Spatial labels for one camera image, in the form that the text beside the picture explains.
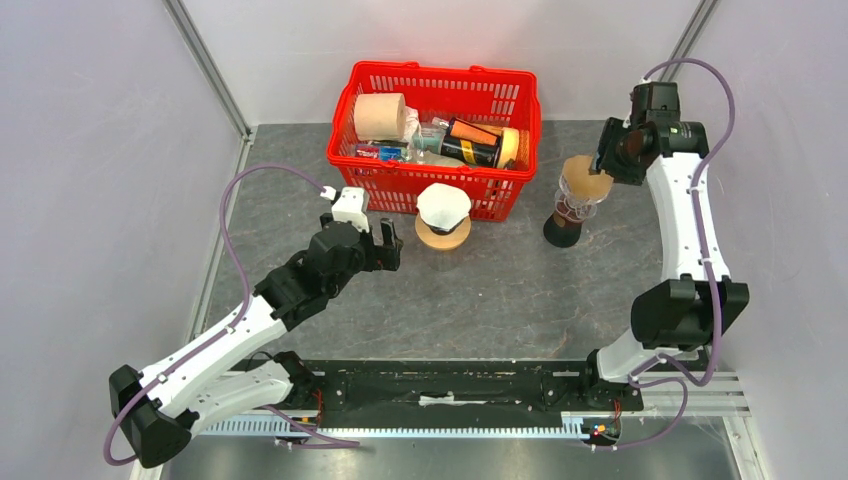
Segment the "clear glass dripper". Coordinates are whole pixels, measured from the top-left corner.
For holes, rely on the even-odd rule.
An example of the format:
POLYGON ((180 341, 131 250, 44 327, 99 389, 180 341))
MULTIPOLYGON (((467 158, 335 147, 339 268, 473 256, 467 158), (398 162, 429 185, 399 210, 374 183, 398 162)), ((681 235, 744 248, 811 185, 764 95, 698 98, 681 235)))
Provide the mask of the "clear glass dripper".
POLYGON ((556 208, 558 205, 567 205, 567 206, 569 206, 569 207, 571 207, 571 208, 573 208, 573 209, 580 209, 580 208, 586 208, 586 209, 588 209, 588 208, 593 207, 593 208, 594 208, 594 215, 595 215, 596 210, 597 210, 597 205, 598 205, 598 204, 600 204, 601 202, 599 202, 599 203, 588 203, 588 202, 585 202, 585 201, 577 200, 577 199, 576 199, 576 198, 574 198, 574 197, 572 196, 572 194, 569 192, 569 190, 568 190, 568 186, 567 186, 567 184, 565 183, 565 181, 564 181, 564 179, 562 178, 562 176, 560 177, 560 180, 559 180, 559 190, 557 191, 557 194, 555 195, 554 210, 555 210, 555 208, 556 208))

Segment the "white paper coffee filter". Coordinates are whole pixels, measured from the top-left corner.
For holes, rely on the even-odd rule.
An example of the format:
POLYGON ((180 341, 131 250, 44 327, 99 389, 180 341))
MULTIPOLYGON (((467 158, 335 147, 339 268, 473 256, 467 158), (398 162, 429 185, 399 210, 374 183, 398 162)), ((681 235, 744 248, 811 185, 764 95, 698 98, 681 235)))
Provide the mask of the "white paper coffee filter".
POLYGON ((458 187, 433 183, 417 196, 416 207, 425 225, 439 234, 448 234, 470 215, 472 202, 458 187))

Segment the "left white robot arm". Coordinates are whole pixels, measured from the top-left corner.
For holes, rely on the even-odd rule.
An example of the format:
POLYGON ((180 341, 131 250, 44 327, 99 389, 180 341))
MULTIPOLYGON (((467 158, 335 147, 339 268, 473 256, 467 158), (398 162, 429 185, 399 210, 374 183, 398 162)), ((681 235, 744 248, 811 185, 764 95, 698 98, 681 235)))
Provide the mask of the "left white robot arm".
POLYGON ((245 411, 285 403, 307 405, 314 383, 298 358, 225 378, 249 353, 326 309, 361 272, 395 271, 403 242, 392 220, 380 221, 382 244, 370 231, 325 214, 306 249, 271 270, 226 318, 177 352, 141 370, 122 365, 108 378, 114 417, 103 446, 106 462, 117 433, 129 462, 158 467, 179 454, 206 426, 245 411))

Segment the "round wooden dripper holder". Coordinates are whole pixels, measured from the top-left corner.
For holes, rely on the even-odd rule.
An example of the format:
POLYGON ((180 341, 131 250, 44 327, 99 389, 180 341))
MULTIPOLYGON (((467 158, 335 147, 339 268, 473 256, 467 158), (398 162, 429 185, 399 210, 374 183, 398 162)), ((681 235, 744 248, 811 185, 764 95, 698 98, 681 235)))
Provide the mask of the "round wooden dripper holder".
POLYGON ((447 252, 456 250, 467 241, 471 233, 471 225, 471 218, 465 217, 450 233, 441 234, 426 224, 420 215, 417 215, 415 232, 419 240, 428 248, 447 252))

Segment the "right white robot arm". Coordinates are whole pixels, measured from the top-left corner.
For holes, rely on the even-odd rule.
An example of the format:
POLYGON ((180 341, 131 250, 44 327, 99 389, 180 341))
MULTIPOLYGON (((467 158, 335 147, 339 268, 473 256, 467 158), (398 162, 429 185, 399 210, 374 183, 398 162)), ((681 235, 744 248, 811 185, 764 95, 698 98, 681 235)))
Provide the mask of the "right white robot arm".
POLYGON ((673 82, 644 80, 630 100, 627 118, 605 123, 588 172, 648 186, 660 225, 662 273, 633 301, 629 330, 600 349, 596 371, 578 380, 579 400, 591 409, 616 398, 616 383, 634 381, 660 361, 716 349, 750 300, 747 284, 732 280, 715 234, 705 127, 682 120, 673 82))

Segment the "brown paper coffee filter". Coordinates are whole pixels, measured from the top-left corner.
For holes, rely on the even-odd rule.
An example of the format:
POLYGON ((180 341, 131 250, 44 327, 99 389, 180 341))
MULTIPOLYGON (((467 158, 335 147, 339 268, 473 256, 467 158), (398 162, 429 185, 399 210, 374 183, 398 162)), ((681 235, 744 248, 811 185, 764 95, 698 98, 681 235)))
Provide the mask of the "brown paper coffee filter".
POLYGON ((610 193, 613 178, 605 172, 592 173, 593 157, 575 155, 567 158, 562 168, 562 178, 574 198, 588 203, 599 203, 610 193))

